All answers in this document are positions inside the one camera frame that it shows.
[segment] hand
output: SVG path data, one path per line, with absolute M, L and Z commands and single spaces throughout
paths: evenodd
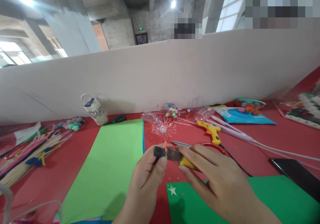
M 205 184 L 190 168 L 178 166 L 193 189 L 219 216 L 230 223 L 281 223 L 255 195 L 236 162 L 211 148 L 176 147 L 205 174 Z
M 150 147 L 136 164 L 125 204 L 113 224 L 148 224 L 152 218 L 157 201 L 157 191 L 167 170 L 167 159 L 153 155 Z

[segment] white star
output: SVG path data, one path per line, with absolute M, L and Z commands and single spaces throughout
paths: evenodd
M 176 187 L 172 187 L 171 184 L 170 184 L 170 188 L 169 188 L 168 190 L 171 192 L 171 196 L 172 196 L 172 194 L 177 195 L 177 194 L 176 194 Z

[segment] black phone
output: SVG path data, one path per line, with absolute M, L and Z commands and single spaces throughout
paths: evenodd
M 281 174 L 286 175 L 301 189 L 320 203 L 320 180 L 294 159 L 269 159 Z

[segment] white bottle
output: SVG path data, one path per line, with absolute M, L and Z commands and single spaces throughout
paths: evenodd
M 81 101 L 84 104 L 84 109 L 89 113 L 92 119 L 98 126 L 103 126 L 109 121 L 107 115 L 104 113 L 104 109 L 100 101 L 90 94 L 83 94 Z

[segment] green paper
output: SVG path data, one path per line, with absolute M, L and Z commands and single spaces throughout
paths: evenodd
M 286 176 L 249 177 L 248 181 L 283 224 L 320 223 L 320 204 Z M 170 184 L 177 193 L 171 196 L 167 190 L 172 224 L 228 223 L 204 203 L 188 182 Z
M 142 119 L 100 128 L 63 201 L 63 224 L 97 216 L 103 220 L 116 217 L 126 199 L 133 168 L 143 155 L 142 133 Z

